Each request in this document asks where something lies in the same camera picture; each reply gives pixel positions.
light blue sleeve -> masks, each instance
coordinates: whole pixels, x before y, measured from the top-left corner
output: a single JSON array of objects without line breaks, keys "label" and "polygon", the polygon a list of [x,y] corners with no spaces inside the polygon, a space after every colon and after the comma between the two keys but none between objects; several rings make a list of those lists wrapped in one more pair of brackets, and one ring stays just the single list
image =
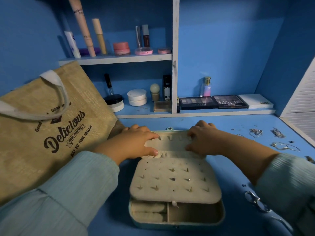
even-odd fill
[{"label": "light blue sleeve", "polygon": [[279,154],[255,187],[257,195],[291,224],[294,235],[315,235],[315,165]]},{"label": "light blue sleeve", "polygon": [[79,153],[38,189],[0,208],[0,235],[88,235],[88,225],[117,187],[118,174],[109,157]]}]

blue desk surface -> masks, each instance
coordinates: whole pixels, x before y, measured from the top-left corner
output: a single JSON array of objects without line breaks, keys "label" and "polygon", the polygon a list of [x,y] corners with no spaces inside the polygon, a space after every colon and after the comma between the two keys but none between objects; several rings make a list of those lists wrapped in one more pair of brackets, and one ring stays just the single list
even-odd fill
[{"label": "blue desk surface", "polygon": [[[242,134],[249,139],[254,139],[249,135],[249,129],[256,128],[263,130],[263,136],[255,138],[257,142],[270,146],[272,142],[288,143],[289,141],[294,141],[292,144],[297,146],[301,152],[291,150],[283,152],[299,157],[305,157],[306,155],[315,156],[315,149],[274,115],[145,118],[121,119],[121,121],[125,126],[131,126],[132,124],[146,125],[150,130],[157,131],[166,130],[167,127],[173,127],[174,130],[187,130],[200,119],[214,123],[220,130],[233,134]],[[286,138],[279,139],[275,137],[270,132],[273,127],[277,127],[286,135]],[[290,235],[279,222],[271,220],[271,216],[277,216],[274,212],[263,214],[245,200],[244,191],[251,190],[252,187],[248,179],[230,160],[223,156],[207,156],[207,161],[215,170],[222,189],[223,203],[226,208],[225,221],[218,230],[211,233],[201,233],[155,231],[136,228],[128,213],[128,202],[129,186],[138,160],[126,160],[120,165],[118,187],[91,222],[88,228],[89,235]]]}]

person's left hand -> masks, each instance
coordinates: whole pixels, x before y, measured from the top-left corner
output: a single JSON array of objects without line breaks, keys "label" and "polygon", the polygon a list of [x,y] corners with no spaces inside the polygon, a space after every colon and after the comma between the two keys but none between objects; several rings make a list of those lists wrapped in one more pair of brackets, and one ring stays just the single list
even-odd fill
[{"label": "person's left hand", "polygon": [[158,137],[158,134],[151,132],[146,126],[140,127],[135,124],[126,127],[122,133],[101,143],[93,152],[107,155],[119,165],[128,158],[156,156],[158,151],[152,147],[145,147],[144,144],[147,140]]}]

pink powder compact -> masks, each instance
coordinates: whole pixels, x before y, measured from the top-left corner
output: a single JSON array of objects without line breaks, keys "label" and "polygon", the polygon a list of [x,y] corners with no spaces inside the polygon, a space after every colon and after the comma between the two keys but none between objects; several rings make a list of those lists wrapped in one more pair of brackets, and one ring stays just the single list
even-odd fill
[{"label": "pink powder compact", "polygon": [[115,55],[129,55],[130,49],[128,42],[113,43]]},{"label": "pink powder compact", "polygon": [[136,55],[151,55],[153,53],[153,49],[150,47],[140,47],[135,50]]},{"label": "pink powder compact", "polygon": [[171,48],[168,48],[168,47],[158,48],[158,53],[159,54],[170,54]]}]

white bag handle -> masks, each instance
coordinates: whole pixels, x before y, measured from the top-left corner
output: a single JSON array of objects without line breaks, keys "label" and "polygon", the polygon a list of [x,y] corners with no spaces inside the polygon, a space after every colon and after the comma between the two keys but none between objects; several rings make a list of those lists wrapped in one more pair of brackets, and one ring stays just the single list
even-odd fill
[{"label": "white bag handle", "polygon": [[0,114],[4,114],[7,116],[11,116],[18,119],[25,119],[25,120],[49,120],[57,118],[65,113],[67,108],[69,107],[69,98],[67,95],[67,91],[65,90],[65,86],[61,82],[60,77],[57,75],[55,71],[49,70],[40,75],[42,78],[46,79],[48,82],[52,83],[53,85],[56,85],[61,90],[62,96],[65,100],[65,105],[63,107],[63,110],[56,114],[49,114],[49,115],[32,115],[26,112],[19,111],[17,108],[11,106],[10,104],[7,104],[0,100]]}]

